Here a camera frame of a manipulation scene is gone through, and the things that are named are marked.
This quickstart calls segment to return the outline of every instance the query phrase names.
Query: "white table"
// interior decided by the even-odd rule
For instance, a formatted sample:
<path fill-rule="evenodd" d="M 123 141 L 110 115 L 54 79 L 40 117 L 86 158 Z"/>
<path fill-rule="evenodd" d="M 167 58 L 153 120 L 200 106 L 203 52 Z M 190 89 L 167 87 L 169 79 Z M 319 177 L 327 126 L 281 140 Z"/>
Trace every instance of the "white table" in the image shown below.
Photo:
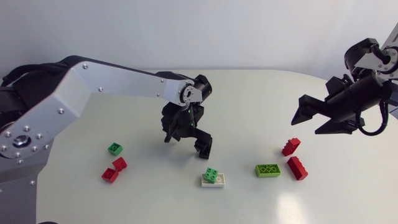
<path fill-rule="evenodd" d="M 398 122 L 379 136 L 315 135 L 328 118 L 290 122 L 298 98 L 327 96 L 325 80 L 274 70 L 182 70 L 206 75 L 213 93 L 198 127 L 213 136 L 208 161 L 194 139 L 163 142 L 157 98 L 91 97 L 83 115 L 57 136 L 39 174 L 37 221 L 58 223 L 398 223 Z M 367 130 L 381 122 L 378 107 L 363 113 Z M 297 156 L 308 177 L 295 180 L 281 154 L 299 138 Z M 117 158 L 128 168 L 113 184 L 101 175 Z M 256 164 L 282 174 L 257 178 Z M 207 167 L 225 174 L 223 189 L 200 187 Z"/>

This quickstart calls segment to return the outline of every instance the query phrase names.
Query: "lego brick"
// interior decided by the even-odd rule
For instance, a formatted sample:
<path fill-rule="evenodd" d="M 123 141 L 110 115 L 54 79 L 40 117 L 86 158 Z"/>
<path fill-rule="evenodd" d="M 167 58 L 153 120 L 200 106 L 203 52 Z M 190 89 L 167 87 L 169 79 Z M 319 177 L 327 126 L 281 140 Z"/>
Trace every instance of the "lego brick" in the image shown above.
<path fill-rule="evenodd" d="M 108 151 L 114 155 L 117 156 L 119 155 L 119 153 L 123 150 L 122 146 L 117 144 L 117 143 L 113 143 L 109 148 Z"/>
<path fill-rule="evenodd" d="M 116 168 L 117 171 L 122 171 L 124 168 L 127 167 L 126 161 L 124 161 L 123 157 L 116 159 L 112 162 L 113 166 Z"/>
<path fill-rule="evenodd" d="M 202 174 L 201 175 L 201 186 L 202 187 L 224 187 L 225 186 L 224 174 L 218 174 L 214 184 L 205 180 L 205 174 Z"/>
<path fill-rule="evenodd" d="M 292 170 L 297 180 L 303 180 L 308 176 L 308 172 L 305 170 L 303 164 L 300 162 L 297 156 L 292 156 L 287 161 L 287 165 L 289 165 L 290 170 Z"/>
<path fill-rule="evenodd" d="M 285 147 L 282 150 L 282 154 L 284 156 L 289 156 L 289 155 L 293 154 L 293 152 L 300 145 L 300 143 L 301 143 L 301 141 L 298 138 L 293 138 L 291 140 L 288 140 Z"/>
<path fill-rule="evenodd" d="M 258 177 L 277 177 L 280 169 L 277 164 L 256 165 L 256 174 Z"/>
<path fill-rule="evenodd" d="M 111 168 L 107 168 L 105 173 L 102 175 L 102 179 L 113 183 L 114 180 L 116 180 L 116 178 L 118 177 L 119 172 L 116 170 L 113 170 Z"/>
<path fill-rule="evenodd" d="M 218 175 L 218 171 L 214 170 L 210 167 L 207 167 L 206 173 L 205 173 L 205 180 L 208 182 L 214 184 L 216 182 L 216 177 Z"/>

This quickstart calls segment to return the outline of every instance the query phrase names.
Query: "green lego brick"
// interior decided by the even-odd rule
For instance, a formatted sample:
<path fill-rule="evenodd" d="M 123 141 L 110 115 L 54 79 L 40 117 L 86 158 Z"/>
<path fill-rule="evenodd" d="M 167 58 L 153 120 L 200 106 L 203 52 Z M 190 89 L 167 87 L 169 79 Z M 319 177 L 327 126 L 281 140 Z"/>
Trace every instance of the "green lego brick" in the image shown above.
<path fill-rule="evenodd" d="M 119 155 L 119 153 L 123 150 L 122 146 L 116 143 L 113 143 L 109 148 L 108 151 L 109 153 L 111 153 L 112 155 Z"/>
<path fill-rule="evenodd" d="M 280 169 L 277 164 L 256 165 L 258 177 L 277 177 L 280 175 Z"/>
<path fill-rule="evenodd" d="M 204 180 L 214 184 L 216 182 L 217 175 L 218 175 L 217 170 L 207 167 Z"/>

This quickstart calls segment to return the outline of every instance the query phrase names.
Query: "red duplo brick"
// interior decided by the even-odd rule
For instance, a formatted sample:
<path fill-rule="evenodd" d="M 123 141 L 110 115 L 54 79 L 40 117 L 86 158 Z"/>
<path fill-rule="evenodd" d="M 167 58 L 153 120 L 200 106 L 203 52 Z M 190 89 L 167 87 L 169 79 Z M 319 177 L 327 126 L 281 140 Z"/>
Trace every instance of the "red duplo brick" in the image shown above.
<path fill-rule="evenodd" d="M 116 170 L 119 172 L 127 167 L 127 163 L 126 163 L 126 161 L 124 161 L 123 157 L 116 159 L 114 162 L 112 162 L 112 164 L 116 168 Z"/>
<path fill-rule="evenodd" d="M 303 164 L 300 162 L 297 156 L 292 156 L 287 161 L 287 165 L 289 165 L 297 180 L 303 180 L 308 176 L 308 172 L 305 170 Z"/>
<path fill-rule="evenodd" d="M 111 168 L 107 168 L 105 173 L 102 175 L 102 179 L 113 183 L 114 180 L 116 180 L 116 178 L 118 177 L 118 175 L 119 175 L 118 171 L 113 170 Z"/>
<path fill-rule="evenodd" d="M 288 140 L 285 147 L 282 150 L 282 154 L 284 156 L 289 156 L 289 155 L 293 154 L 293 152 L 300 145 L 300 143 L 301 143 L 301 141 L 298 138 L 293 138 L 291 140 Z"/>

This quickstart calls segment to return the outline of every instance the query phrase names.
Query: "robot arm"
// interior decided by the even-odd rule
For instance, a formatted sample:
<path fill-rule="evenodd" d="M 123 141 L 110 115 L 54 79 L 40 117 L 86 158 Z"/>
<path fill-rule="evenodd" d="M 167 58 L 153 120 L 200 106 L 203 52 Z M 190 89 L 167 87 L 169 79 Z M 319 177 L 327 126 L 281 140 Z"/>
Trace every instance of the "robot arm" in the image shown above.
<path fill-rule="evenodd" d="M 211 85 L 203 75 L 156 74 L 70 56 L 58 63 L 24 65 L 0 87 L 0 220 L 35 223 L 35 183 L 46 165 L 54 137 L 83 111 L 91 93 L 149 96 L 169 103 L 161 120 L 171 138 L 197 138 L 208 159 L 211 136 L 197 124 Z"/>
<path fill-rule="evenodd" d="M 312 119 L 319 113 L 330 118 L 315 134 L 352 134 L 359 129 L 368 136 L 384 131 L 388 122 L 388 104 L 398 106 L 398 85 L 391 80 L 398 79 L 398 24 L 388 37 L 382 49 L 375 39 L 365 39 L 352 46 L 345 54 L 348 75 L 342 79 L 333 77 L 326 83 L 329 95 L 324 101 L 303 95 L 292 125 Z M 381 127 L 375 132 L 363 129 L 361 112 L 380 106 Z"/>

